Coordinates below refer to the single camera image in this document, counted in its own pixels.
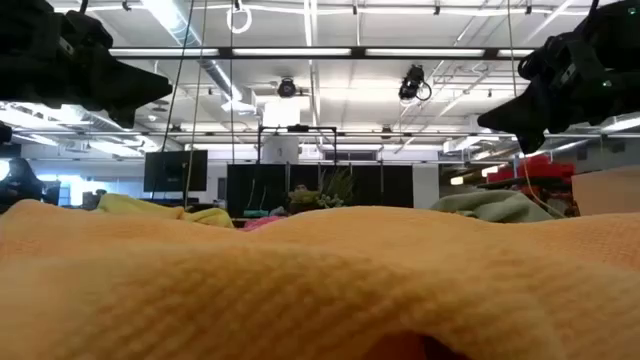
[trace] yellow blanket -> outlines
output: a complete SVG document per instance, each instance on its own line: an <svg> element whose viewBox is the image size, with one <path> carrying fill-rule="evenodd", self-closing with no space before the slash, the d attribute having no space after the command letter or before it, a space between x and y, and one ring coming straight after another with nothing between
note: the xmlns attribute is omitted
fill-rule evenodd
<svg viewBox="0 0 640 360"><path fill-rule="evenodd" d="M119 215L146 215L163 219L180 219L205 225L233 228L229 214L222 209L213 208L190 214L183 207L169 208L119 194L103 195L96 211Z"/></svg>
<svg viewBox="0 0 640 360"><path fill-rule="evenodd" d="M0 218L0 358L418 359L424 335L473 360L638 359L638 234L639 214L390 208L243 233L25 201Z"/></svg>

